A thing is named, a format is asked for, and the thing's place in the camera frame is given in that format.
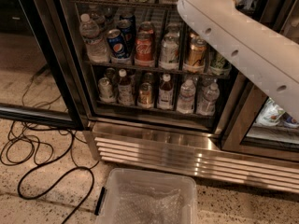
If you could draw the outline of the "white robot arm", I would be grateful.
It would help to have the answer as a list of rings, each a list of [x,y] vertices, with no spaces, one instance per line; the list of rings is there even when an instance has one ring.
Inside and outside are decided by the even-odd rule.
[[[178,0],[180,17],[213,49],[299,119],[299,45],[235,8],[241,0]]]

